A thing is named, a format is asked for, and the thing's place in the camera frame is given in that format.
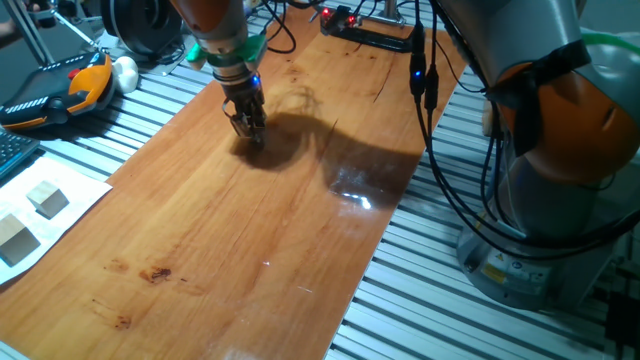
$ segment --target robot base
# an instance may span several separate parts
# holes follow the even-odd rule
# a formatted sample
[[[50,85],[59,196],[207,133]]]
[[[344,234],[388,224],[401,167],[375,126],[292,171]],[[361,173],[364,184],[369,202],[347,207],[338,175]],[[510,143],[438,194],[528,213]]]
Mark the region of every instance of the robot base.
[[[491,239],[495,237],[484,228],[481,231]],[[502,253],[465,229],[458,241],[457,256],[469,281],[499,303],[525,310],[549,306],[573,309],[609,263],[615,243],[564,259],[528,261]],[[505,248],[512,252],[527,251],[531,256],[553,255],[551,250],[532,251],[526,245]]]

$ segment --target white paper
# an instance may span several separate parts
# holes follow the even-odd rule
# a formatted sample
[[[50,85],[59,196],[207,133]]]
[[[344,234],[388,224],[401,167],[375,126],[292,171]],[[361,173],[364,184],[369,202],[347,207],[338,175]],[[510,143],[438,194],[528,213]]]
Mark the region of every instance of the white paper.
[[[27,193],[43,180],[57,186],[69,200],[69,204],[51,220],[38,214],[27,199]],[[13,267],[0,260],[0,285],[35,265],[65,231],[110,189],[109,184],[91,179],[47,158],[39,158],[3,186],[0,189],[0,219],[13,213],[38,239],[40,246]]]

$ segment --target wooden board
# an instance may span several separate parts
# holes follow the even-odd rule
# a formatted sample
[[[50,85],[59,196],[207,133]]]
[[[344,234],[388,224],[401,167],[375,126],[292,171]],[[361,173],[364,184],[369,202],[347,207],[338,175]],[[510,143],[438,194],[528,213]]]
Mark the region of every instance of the wooden board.
[[[0,339],[33,359],[323,356],[424,144],[409,56],[319,35],[310,15],[290,11],[298,51],[261,66],[265,151],[207,86],[2,288]],[[455,82],[438,65],[441,112]]]

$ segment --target wooden block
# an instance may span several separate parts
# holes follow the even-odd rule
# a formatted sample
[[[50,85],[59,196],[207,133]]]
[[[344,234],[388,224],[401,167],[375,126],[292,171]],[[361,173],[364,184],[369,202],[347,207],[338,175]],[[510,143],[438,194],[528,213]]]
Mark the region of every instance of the wooden block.
[[[0,258],[14,266],[40,246],[40,242],[13,214],[0,220]]]
[[[69,204],[62,191],[46,180],[29,191],[27,198],[41,215],[49,219]]]

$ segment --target metal slotted table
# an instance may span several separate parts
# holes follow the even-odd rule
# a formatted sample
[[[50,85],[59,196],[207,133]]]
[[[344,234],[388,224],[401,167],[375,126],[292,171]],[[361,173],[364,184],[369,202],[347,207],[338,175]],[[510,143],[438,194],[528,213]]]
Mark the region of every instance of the metal slotted table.
[[[467,68],[461,78],[480,89]],[[452,186],[482,209],[480,174],[488,140],[484,99],[458,85],[433,136],[434,154]],[[615,359],[605,340],[608,305],[586,299],[574,313],[524,311],[499,304],[460,270],[457,239],[464,224],[422,157],[355,291],[325,359]],[[627,241],[618,246],[625,252]],[[633,257],[640,246],[633,243]],[[598,286],[612,289],[608,276]],[[638,296],[637,282],[631,284]],[[633,359],[625,348],[623,359]]]

